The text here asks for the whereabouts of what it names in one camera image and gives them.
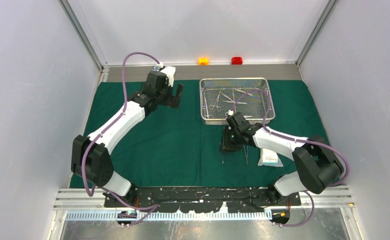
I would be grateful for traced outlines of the white sterile packet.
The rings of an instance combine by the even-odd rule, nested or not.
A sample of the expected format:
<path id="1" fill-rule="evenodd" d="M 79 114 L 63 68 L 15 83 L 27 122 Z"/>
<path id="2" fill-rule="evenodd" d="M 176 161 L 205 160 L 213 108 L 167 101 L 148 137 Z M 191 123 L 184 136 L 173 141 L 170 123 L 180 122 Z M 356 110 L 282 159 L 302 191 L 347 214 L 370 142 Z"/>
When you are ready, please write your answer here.
<path id="1" fill-rule="evenodd" d="M 269 149 L 261 148 L 260 149 L 260 159 L 258 162 L 259 166 L 268 166 L 268 167 L 283 167 L 283 163 L 278 157 L 278 154 Z"/>

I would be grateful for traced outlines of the metal mesh instrument tray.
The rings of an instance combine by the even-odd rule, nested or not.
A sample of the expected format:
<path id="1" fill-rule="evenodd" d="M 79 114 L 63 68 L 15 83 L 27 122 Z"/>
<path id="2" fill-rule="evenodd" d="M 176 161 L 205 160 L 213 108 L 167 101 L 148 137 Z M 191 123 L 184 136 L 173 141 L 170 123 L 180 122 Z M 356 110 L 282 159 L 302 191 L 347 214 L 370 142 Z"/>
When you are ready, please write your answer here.
<path id="1" fill-rule="evenodd" d="M 276 113 L 271 98 L 268 81 L 265 78 L 258 77 L 239 77 L 239 78 L 204 78 L 199 82 L 201 118 L 206 125 L 226 125 L 226 115 L 229 110 L 241 112 L 250 123 L 260 123 L 265 119 L 269 123 L 276 117 Z M 211 104 L 217 94 L 222 92 L 235 100 L 235 108 L 231 103 L 220 94 L 218 105 L 221 106 L 220 112 L 210 110 L 214 118 L 207 119 L 205 107 L 206 97 L 207 105 Z"/>

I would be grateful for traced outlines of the green surgical drape cloth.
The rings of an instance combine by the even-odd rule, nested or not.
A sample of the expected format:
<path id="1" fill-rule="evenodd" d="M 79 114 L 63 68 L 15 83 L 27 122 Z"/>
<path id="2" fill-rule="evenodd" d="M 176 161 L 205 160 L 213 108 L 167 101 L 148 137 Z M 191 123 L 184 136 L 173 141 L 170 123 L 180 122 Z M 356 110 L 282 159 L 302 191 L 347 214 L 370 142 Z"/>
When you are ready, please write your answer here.
<path id="1" fill-rule="evenodd" d="M 178 109 L 159 106 L 135 125 L 111 154 L 114 170 L 138 187 L 203 186 L 265 187 L 295 171 L 282 157 L 283 167 L 259 166 L 260 151 L 248 148 L 220 154 L 222 126 L 206 125 L 200 115 L 199 80 L 183 80 Z M 294 136 L 327 138 L 314 100 L 300 80 L 270 80 L 276 117 L 269 127 Z"/>

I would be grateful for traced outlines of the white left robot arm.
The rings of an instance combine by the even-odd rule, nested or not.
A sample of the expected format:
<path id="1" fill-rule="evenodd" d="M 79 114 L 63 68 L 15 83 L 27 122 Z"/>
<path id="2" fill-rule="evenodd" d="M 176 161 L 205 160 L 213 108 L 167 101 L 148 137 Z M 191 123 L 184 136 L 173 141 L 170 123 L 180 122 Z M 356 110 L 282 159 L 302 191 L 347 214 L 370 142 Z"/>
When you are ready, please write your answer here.
<path id="1" fill-rule="evenodd" d="M 78 135 L 72 146 L 72 173 L 86 182 L 117 194 L 117 201 L 124 207 L 135 203 L 136 194 L 130 190 L 130 181 L 118 174 L 110 154 L 119 141 L 158 106 L 177 109 L 180 105 L 183 85 L 177 85 L 173 95 L 175 67 L 154 66 L 142 85 L 124 105 L 99 129 L 88 136 Z"/>

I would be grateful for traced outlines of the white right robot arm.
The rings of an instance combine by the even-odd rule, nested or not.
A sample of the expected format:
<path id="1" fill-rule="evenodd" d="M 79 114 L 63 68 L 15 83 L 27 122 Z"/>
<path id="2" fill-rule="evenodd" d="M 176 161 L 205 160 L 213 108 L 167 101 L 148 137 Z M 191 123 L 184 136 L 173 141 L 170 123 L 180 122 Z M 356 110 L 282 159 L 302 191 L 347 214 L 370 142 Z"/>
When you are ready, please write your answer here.
<path id="1" fill-rule="evenodd" d="M 281 133 L 263 123 L 251 124 L 242 113 L 228 111 L 221 144 L 222 151 L 238 151 L 242 146 L 269 150 L 292 160 L 296 170 L 269 186 L 268 198 L 281 205 L 288 196 L 302 191 L 322 193 L 349 173 L 344 156 L 327 145 L 321 136 L 297 137 Z"/>

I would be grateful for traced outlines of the blue owl toy block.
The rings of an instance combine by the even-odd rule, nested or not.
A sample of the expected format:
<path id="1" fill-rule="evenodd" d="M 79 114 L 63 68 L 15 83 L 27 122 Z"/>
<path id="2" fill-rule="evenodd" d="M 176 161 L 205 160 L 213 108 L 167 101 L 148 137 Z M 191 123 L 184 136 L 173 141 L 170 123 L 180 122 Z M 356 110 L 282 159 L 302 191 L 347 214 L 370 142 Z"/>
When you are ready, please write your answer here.
<path id="1" fill-rule="evenodd" d="M 152 67 L 151 71 L 160 72 L 162 69 L 163 69 L 162 66 L 160 66 L 160 65 L 154 65 L 154 66 Z"/>

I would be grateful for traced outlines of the steel needle holder clamp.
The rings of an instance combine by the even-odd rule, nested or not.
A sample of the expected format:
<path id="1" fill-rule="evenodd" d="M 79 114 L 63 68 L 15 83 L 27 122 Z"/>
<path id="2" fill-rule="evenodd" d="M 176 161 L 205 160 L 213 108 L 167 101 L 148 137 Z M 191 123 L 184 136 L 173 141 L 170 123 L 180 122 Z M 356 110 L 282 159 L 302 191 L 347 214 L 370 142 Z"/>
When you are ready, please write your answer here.
<path id="1" fill-rule="evenodd" d="M 215 100 L 211 104 L 207 105 L 206 97 L 204 97 L 204 101 L 206 103 L 205 112 L 206 112 L 207 119 L 214 118 L 213 114 L 210 114 L 210 112 L 209 112 L 210 110 L 215 111 L 215 112 L 221 111 L 221 106 L 218 105 L 219 99 L 220 99 L 220 93 L 217 94 L 217 97 L 215 98 Z"/>

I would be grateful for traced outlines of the yellow toy block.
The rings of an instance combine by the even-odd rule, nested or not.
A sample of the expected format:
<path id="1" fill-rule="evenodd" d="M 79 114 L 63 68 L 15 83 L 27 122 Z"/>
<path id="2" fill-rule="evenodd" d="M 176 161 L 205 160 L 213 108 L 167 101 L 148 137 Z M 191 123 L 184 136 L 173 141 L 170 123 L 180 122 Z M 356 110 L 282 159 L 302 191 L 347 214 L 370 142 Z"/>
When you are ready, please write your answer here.
<path id="1" fill-rule="evenodd" d="M 207 58 L 207 57 L 201 57 L 201 58 L 199 58 L 198 60 L 197 60 L 197 64 L 200 66 L 207 66 L 207 65 L 209 65 L 209 58 Z"/>

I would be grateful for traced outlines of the red toy block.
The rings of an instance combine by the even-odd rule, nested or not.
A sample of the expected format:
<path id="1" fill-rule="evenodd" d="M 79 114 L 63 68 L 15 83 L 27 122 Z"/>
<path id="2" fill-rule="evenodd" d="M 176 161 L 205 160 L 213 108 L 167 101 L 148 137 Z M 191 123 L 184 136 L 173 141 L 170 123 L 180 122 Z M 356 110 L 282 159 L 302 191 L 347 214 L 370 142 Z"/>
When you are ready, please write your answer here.
<path id="1" fill-rule="evenodd" d="M 240 56 L 234 56 L 231 58 L 231 64 L 232 65 L 242 65 L 243 64 L 243 58 Z"/>

